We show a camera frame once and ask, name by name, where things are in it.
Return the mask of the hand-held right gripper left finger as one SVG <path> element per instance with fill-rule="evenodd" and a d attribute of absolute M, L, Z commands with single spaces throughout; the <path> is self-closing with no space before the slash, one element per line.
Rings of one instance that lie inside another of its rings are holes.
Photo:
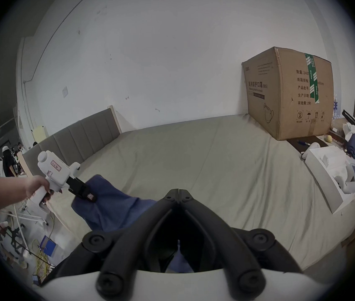
<path fill-rule="evenodd" d="M 147 209 L 130 226 L 93 231 L 44 281 L 46 299 L 123 299 L 139 269 L 164 273 L 180 254 L 180 189 Z"/>

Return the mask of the person's left hand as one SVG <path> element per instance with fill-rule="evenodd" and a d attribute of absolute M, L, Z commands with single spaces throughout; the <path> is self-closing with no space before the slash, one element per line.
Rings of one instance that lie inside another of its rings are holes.
<path fill-rule="evenodd" d="M 54 191 L 50 189 L 49 186 L 49 181 L 39 175 L 22 178 L 22 188 L 26 197 L 29 199 L 37 195 L 37 192 L 40 190 L 40 188 L 43 188 L 45 193 L 43 200 L 48 201 L 54 194 Z"/>

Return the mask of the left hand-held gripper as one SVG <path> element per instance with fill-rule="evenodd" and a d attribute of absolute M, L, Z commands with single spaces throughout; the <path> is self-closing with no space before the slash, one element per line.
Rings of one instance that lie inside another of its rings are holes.
<path fill-rule="evenodd" d="M 38 167 L 45 174 L 50 191 L 59 192 L 66 188 L 83 200 L 97 201 L 97 196 L 91 193 L 90 187 L 75 176 L 80 169 L 80 163 L 74 162 L 68 166 L 53 152 L 47 150 L 38 155 Z"/>

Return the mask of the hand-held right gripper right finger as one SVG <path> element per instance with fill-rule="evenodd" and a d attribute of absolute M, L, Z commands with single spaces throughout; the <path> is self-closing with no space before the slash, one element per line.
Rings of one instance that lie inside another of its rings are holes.
<path fill-rule="evenodd" d="M 266 287 L 262 269 L 302 274 L 289 252 L 265 229 L 235 230 L 211 209 L 180 190 L 180 207 L 210 239 L 232 297 L 257 297 Z"/>

